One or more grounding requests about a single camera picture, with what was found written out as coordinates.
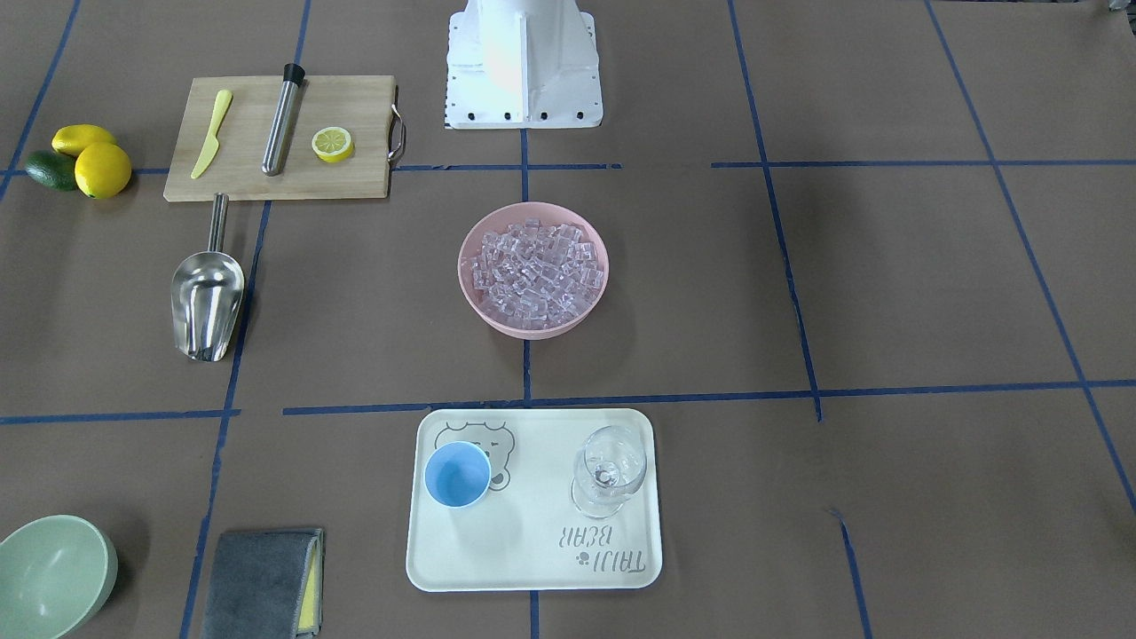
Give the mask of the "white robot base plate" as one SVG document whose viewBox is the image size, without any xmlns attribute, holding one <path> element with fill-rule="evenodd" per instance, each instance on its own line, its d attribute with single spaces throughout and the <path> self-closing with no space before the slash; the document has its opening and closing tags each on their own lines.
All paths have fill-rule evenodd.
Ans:
<svg viewBox="0 0 1136 639">
<path fill-rule="evenodd" d="M 575 1 L 468 1 L 446 25 L 444 125 L 565 130 L 604 121 L 596 22 Z"/>
</svg>

